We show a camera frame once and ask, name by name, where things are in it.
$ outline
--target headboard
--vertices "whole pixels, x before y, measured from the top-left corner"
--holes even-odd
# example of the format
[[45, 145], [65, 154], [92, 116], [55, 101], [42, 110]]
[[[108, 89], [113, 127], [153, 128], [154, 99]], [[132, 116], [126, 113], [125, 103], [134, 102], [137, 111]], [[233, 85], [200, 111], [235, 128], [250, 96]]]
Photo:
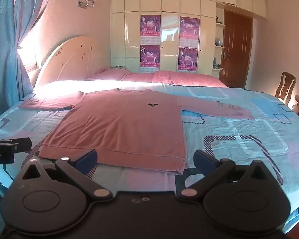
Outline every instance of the headboard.
[[86, 80], [103, 68], [99, 45], [91, 37], [74, 37], [60, 46], [44, 63], [35, 88], [58, 80]]

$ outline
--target pink wall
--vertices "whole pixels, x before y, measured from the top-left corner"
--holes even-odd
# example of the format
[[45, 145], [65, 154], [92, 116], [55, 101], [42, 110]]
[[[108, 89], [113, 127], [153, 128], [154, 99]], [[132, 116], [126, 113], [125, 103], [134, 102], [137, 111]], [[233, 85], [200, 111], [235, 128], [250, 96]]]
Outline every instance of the pink wall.
[[110, 0], [96, 0], [95, 7], [87, 9], [77, 7], [77, 1], [49, 0], [33, 29], [38, 64], [43, 65], [53, 50], [69, 38], [91, 36], [100, 44], [102, 64], [110, 65]]
[[257, 21], [250, 89], [275, 95], [281, 73], [296, 79], [289, 107], [299, 95], [299, 0], [266, 0], [267, 20]]

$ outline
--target wooden chair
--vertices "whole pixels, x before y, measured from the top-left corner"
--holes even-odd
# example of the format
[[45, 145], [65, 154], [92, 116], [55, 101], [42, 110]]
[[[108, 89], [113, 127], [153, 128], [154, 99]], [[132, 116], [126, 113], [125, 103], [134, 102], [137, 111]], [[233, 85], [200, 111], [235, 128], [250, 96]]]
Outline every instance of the wooden chair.
[[295, 84], [296, 78], [288, 72], [283, 72], [275, 97], [280, 99], [284, 104], [288, 105]]

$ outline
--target poster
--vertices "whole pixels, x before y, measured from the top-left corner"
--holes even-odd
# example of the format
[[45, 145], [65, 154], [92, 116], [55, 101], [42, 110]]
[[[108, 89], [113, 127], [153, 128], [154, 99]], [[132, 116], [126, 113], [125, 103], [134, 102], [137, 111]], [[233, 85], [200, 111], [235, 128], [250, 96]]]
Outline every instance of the poster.
[[180, 47], [178, 54], [178, 70], [197, 71], [197, 48]]
[[141, 15], [141, 45], [161, 44], [161, 16]]
[[180, 17], [179, 21], [179, 46], [198, 48], [200, 20]]
[[155, 72], [159, 70], [160, 48], [159, 45], [141, 45], [141, 72]]
[[161, 36], [160, 15], [141, 15], [141, 36]]

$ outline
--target blue bedsheet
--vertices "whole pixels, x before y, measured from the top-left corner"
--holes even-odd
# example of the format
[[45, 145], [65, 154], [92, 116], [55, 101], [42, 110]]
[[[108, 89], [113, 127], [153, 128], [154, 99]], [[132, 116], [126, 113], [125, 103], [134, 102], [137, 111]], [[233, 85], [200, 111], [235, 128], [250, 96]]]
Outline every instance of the blue bedsheet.
[[[276, 177], [291, 203], [291, 214], [284, 227], [288, 232], [299, 221], [299, 117], [275, 97], [237, 88], [184, 87], [167, 84], [144, 84], [123, 81], [58, 81], [46, 85], [35, 94], [70, 94], [113, 88], [150, 88], [174, 95], [192, 96], [238, 105], [251, 110], [255, 120], [238, 120], [182, 112], [187, 145], [187, 163], [183, 175], [98, 165], [89, 174], [94, 181], [110, 189], [130, 191], [179, 192], [201, 179], [193, 154], [202, 149], [217, 159], [229, 158], [236, 164], [262, 160]], [[0, 118], [0, 138], [29, 136], [33, 149], [16, 154], [16, 163], [0, 165], [0, 182], [9, 187], [21, 164], [37, 157], [40, 147], [67, 111], [25, 111], [17, 104]]]

